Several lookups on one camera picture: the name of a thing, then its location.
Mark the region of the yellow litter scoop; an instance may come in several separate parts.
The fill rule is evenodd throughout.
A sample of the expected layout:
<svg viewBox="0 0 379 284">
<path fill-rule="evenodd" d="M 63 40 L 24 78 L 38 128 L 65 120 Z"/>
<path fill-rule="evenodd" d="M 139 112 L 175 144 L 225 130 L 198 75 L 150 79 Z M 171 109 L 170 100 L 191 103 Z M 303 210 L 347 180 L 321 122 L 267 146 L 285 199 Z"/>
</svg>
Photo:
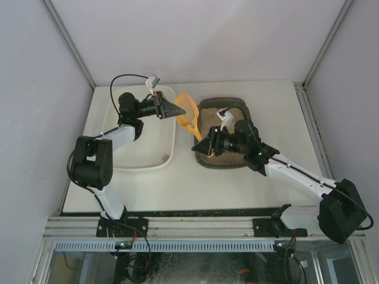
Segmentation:
<svg viewBox="0 0 379 284">
<path fill-rule="evenodd" d="M 185 111 L 184 115 L 175 117 L 177 123 L 193 134 L 198 142 L 201 142 L 203 137 L 198 129 L 198 117 L 200 113 L 195 101 L 186 92 L 183 92 L 176 98 L 174 104 Z"/>
</svg>

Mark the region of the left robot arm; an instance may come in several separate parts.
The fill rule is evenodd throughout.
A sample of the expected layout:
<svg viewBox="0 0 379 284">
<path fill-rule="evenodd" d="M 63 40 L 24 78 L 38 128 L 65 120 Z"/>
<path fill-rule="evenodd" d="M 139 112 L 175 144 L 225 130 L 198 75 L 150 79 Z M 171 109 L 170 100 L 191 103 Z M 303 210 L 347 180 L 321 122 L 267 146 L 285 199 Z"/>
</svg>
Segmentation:
<svg viewBox="0 0 379 284">
<path fill-rule="evenodd" d="M 117 126 L 94 137 L 78 137 L 67 164 L 70 180 L 94 196 L 104 218 L 116 221 L 126 217 L 127 209 L 111 184 L 113 153 L 140 138 L 144 127 L 142 118 L 154 115 L 162 120 L 186 114 L 161 91 L 148 94 L 142 101 L 125 92 L 118 103 Z"/>
</svg>

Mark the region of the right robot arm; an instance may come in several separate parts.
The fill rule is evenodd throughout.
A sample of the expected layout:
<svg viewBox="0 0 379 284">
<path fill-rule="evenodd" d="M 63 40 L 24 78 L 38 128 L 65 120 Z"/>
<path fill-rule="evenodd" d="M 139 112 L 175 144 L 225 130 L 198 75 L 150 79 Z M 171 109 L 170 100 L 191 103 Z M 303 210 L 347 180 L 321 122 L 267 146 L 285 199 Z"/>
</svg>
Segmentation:
<svg viewBox="0 0 379 284">
<path fill-rule="evenodd" d="M 293 163 L 261 140 L 251 120 L 239 120 L 234 133 L 220 126 L 210 127 L 191 150 L 205 156 L 241 154 L 250 170 L 279 180 L 311 200 L 311 205 L 286 204 L 277 210 L 271 217 L 276 231 L 319 229 L 328 239 L 343 244 L 354 232 L 374 225 L 353 182 L 329 179 Z"/>
</svg>

